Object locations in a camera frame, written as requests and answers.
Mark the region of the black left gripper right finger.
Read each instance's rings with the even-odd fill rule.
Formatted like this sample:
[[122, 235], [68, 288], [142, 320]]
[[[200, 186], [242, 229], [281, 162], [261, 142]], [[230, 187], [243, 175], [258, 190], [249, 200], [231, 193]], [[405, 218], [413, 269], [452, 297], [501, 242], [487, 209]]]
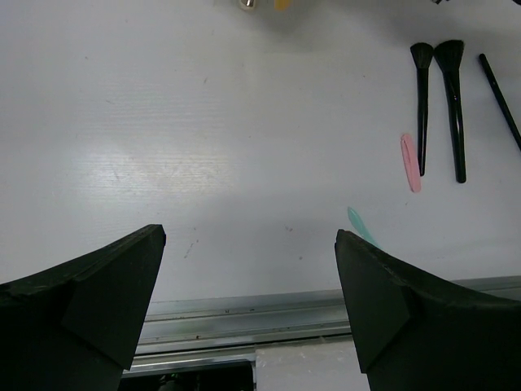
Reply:
[[335, 257], [371, 389], [519, 389], [519, 277], [447, 281], [350, 231]]

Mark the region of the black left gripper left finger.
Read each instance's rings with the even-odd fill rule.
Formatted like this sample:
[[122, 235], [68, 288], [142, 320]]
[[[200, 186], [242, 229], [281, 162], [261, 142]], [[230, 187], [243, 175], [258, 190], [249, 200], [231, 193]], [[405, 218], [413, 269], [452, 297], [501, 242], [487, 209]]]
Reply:
[[166, 234], [145, 226], [1, 286], [3, 390], [116, 390], [130, 369]]

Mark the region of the teal razor stick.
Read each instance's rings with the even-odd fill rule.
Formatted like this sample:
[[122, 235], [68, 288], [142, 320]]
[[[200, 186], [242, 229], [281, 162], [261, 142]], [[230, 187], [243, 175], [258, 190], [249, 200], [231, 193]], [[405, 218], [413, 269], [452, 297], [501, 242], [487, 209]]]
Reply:
[[361, 216], [357, 213], [357, 211], [351, 207], [348, 207], [348, 220], [351, 222], [354, 230], [368, 243], [374, 245], [376, 248], [380, 248], [377, 241], [374, 239], [373, 235], [370, 233], [366, 224], [363, 222]]

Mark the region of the pink razor stick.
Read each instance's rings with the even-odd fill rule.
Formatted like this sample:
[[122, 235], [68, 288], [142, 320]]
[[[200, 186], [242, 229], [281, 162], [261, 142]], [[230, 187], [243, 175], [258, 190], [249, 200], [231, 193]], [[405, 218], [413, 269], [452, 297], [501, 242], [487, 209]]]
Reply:
[[414, 141], [410, 134], [401, 135], [401, 153], [409, 188], [413, 193], [421, 191], [421, 177]]

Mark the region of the thin black eyeliner brush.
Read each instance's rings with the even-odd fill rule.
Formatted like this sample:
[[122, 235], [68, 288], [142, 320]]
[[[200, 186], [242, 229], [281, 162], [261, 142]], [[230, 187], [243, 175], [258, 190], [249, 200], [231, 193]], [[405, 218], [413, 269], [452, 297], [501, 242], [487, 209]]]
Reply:
[[521, 138], [520, 138], [520, 132], [519, 132], [518, 126], [515, 123], [515, 120], [511, 114], [508, 103], [506, 102], [506, 99], [501, 91], [501, 88], [497, 83], [497, 79], [494, 75], [494, 72], [492, 70], [490, 63], [488, 62], [487, 56], [484, 53], [481, 53], [478, 56], [478, 60], [479, 60], [480, 66], [484, 72], [484, 75], [488, 81], [488, 84], [492, 90], [492, 93], [497, 102], [497, 105], [501, 111], [501, 114], [503, 115], [503, 117], [506, 121], [506, 124], [514, 138], [514, 141], [515, 141], [518, 149], [520, 149], [521, 148]]

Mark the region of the small black makeup brush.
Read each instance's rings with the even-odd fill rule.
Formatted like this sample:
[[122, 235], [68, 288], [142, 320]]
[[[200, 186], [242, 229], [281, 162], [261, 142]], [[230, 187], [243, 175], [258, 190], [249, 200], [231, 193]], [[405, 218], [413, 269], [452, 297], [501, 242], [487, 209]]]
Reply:
[[425, 42], [418, 42], [410, 47], [414, 65], [416, 68], [417, 92], [418, 92], [418, 166], [422, 177], [426, 169], [427, 155], [427, 126], [428, 126], [428, 88], [429, 68], [432, 62], [434, 48]]

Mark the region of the large black makeup brush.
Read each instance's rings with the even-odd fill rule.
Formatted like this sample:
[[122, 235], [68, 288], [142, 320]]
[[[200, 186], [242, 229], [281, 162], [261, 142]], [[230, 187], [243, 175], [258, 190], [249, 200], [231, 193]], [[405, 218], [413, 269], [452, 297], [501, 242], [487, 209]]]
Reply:
[[434, 49], [434, 57], [440, 67], [448, 105], [449, 128], [453, 147], [455, 178], [458, 183], [466, 182], [466, 157], [460, 66], [465, 44], [461, 40], [442, 42]]

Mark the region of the white round drawer cabinet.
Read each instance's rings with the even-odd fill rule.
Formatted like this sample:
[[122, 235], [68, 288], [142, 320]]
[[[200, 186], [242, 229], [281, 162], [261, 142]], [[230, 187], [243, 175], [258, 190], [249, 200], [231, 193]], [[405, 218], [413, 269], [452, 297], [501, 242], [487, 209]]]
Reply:
[[256, 8], [256, 0], [238, 0], [238, 4], [244, 11], [253, 11]]

